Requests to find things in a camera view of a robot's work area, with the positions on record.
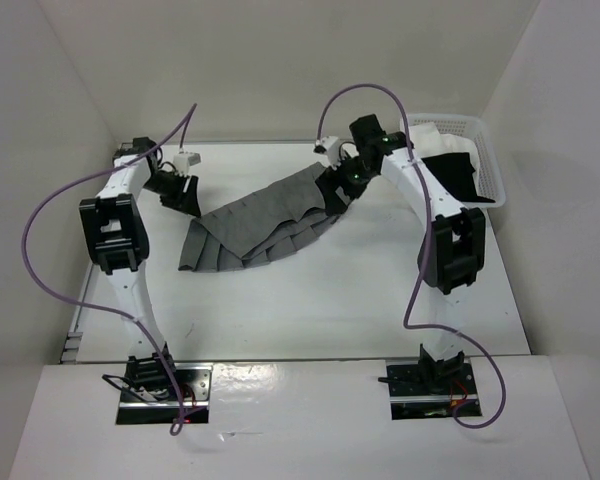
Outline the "grey skirt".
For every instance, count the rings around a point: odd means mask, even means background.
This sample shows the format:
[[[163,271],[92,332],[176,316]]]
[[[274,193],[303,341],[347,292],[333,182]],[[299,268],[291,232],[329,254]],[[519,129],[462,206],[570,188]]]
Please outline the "grey skirt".
[[[327,211],[319,181],[332,169],[316,162],[191,221],[180,271],[254,268],[316,242],[340,218]]]

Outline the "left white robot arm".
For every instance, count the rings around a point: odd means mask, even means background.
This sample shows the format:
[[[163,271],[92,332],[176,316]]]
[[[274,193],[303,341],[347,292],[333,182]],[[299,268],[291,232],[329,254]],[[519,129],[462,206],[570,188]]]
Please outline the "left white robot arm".
[[[146,281],[149,236],[137,197],[147,189],[159,196],[162,206],[198,217],[198,178],[189,170],[200,162],[199,154],[183,147],[164,161],[156,142],[135,138],[115,152],[113,171],[103,189],[79,205],[89,257],[113,287],[121,317],[131,322],[126,376],[132,386],[160,400],[176,393],[179,375],[150,300]]]

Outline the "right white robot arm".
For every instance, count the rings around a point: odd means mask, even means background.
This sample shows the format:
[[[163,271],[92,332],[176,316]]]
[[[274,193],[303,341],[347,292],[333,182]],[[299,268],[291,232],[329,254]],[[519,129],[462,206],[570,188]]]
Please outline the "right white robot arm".
[[[473,284],[484,266],[485,216],[468,209],[438,181],[416,155],[408,130],[385,132],[376,116],[368,115],[350,125],[354,157],[340,152],[344,141],[336,136],[316,138],[314,152],[330,163],[318,179],[329,201],[338,192],[347,199],[359,198],[375,177],[388,180],[407,200],[424,228],[418,254],[418,276],[404,315],[407,330],[438,330],[466,338],[457,329],[441,323],[412,324],[410,317],[421,287],[426,284],[446,296],[453,289]]]

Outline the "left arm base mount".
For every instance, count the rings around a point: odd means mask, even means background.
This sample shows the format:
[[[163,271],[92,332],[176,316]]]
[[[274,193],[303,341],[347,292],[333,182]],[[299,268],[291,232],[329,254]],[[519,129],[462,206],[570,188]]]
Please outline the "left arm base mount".
[[[184,424],[207,424],[213,366],[210,363],[179,363],[175,379],[183,400]],[[178,396],[173,385],[147,390],[133,384],[129,374],[103,374],[102,380],[119,393],[117,425],[172,424],[179,417]]]

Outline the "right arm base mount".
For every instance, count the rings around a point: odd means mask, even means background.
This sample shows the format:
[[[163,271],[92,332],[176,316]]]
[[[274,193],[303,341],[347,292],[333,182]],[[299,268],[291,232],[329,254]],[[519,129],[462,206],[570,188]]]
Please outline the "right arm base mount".
[[[473,369],[465,361],[460,369],[427,384],[416,360],[386,364],[386,373],[378,382],[388,387],[393,420],[481,417],[482,411]]]

